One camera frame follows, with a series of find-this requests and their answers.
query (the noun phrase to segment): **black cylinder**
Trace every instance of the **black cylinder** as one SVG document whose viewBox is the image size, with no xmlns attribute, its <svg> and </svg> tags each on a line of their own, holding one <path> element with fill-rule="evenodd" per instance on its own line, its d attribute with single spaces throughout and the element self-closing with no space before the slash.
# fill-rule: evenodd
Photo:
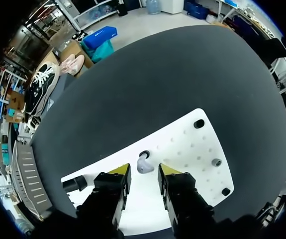
<svg viewBox="0 0 286 239">
<path fill-rule="evenodd" d="M 63 186 L 64 191 L 69 193 L 75 190 L 82 191 L 88 186 L 88 183 L 85 180 L 84 176 L 81 175 L 79 177 L 63 182 L 62 186 Z"/>
</svg>

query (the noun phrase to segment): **black sneaker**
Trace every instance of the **black sneaker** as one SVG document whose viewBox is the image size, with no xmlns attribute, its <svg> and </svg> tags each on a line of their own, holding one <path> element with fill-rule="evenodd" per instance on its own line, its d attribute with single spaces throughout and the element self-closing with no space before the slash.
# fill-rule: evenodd
<svg viewBox="0 0 286 239">
<path fill-rule="evenodd" d="M 30 116 L 40 116 L 45 103 L 57 85 L 59 66 L 45 62 L 33 76 L 30 88 L 25 95 L 25 111 Z"/>
</svg>

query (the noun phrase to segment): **white floor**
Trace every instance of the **white floor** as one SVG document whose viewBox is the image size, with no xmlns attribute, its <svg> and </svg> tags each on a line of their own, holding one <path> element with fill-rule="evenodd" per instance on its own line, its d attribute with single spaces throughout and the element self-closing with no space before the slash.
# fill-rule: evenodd
<svg viewBox="0 0 286 239">
<path fill-rule="evenodd" d="M 144 37 L 166 31 L 169 29 L 208 24 L 205 20 L 199 20 L 184 13 L 169 14 L 162 12 L 158 15 L 148 15 L 146 8 L 130 11 L 128 15 L 119 17 L 117 14 L 108 17 L 101 22 L 86 29 L 86 32 L 97 31 L 104 26 L 116 27 L 118 36 L 111 42 L 115 50 Z"/>
</svg>

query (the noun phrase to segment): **cardboard box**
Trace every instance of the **cardboard box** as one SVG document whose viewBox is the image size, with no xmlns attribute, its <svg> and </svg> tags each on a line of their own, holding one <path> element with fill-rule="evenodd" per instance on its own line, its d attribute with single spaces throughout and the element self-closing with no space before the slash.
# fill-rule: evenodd
<svg viewBox="0 0 286 239">
<path fill-rule="evenodd" d="M 10 96 L 10 101 L 7 106 L 6 122 L 20 123 L 24 119 L 24 113 L 21 110 L 24 108 L 24 95 L 13 91 Z"/>
<path fill-rule="evenodd" d="M 43 58 L 43 60 L 41 61 L 41 63 L 39 64 L 39 66 L 37 67 L 36 72 L 39 70 L 39 68 L 43 65 L 43 63 L 49 61 L 49 62 L 53 62 L 56 65 L 60 65 L 60 62 L 58 61 L 57 57 L 55 56 L 55 54 L 52 52 L 53 49 L 51 49 L 51 51 L 48 52 L 48 54 Z"/>
<path fill-rule="evenodd" d="M 71 54 L 75 54 L 75 57 L 79 55 L 84 55 L 85 57 L 84 65 L 87 68 L 90 68 L 92 65 L 94 65 L 93 61 L 90 59 L 87 53 L 82 49 L 81 45 L 77 41 L 70 42 L 69 45 L 61 52 L 60 61 L 63 62 Z"/>
</svg>

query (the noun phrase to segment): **white shoelace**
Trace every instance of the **white shoelace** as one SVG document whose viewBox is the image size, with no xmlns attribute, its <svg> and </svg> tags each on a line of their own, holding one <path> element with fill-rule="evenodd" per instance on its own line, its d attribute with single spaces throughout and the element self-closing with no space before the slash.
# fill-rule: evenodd
<svg viewBox="0 0 286 239">
<path fill-rule="evenodd" d="M 44 82 L 47 81 L 47 79 L 49 78 L 49 74 L 51 74 L 51 73 L 54 73 L 53 67 L 49 67 L 44 72 L 38 71 L 33 76 L 33 81 L 31 82 L 31 84 L 32 83 L 39 83 L 39 87 L 41 87 L 44 84 Z"/>
</svg>

